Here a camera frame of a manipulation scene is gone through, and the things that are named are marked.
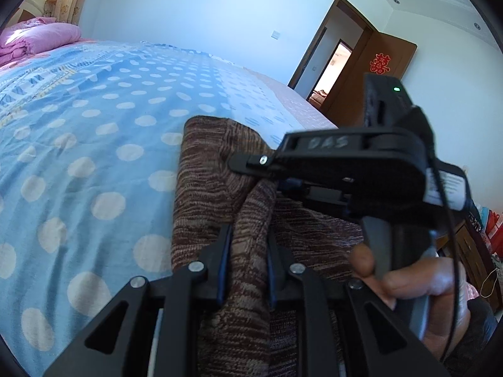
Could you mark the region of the person's right hand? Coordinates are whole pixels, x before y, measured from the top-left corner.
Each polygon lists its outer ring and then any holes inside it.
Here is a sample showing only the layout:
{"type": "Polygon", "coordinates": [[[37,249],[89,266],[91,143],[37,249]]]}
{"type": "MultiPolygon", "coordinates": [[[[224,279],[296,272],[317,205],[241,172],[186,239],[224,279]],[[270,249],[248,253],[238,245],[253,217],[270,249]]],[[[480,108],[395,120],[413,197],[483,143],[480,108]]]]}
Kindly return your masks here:
{"type": "Polygon", "coordinates": [[[446,257],[425,258],[390,271],[381,279],[374,275],[375,259],[367,245],[360,243],[353,247],[349,262],[354,276],[363,280],[391,309],[398,300],[428,296],[431,305],[422,341],[437,359],[452,353],[471,320],[463,265],[459,266],[460,284],[455,287],[453,260],[446,257]]]}

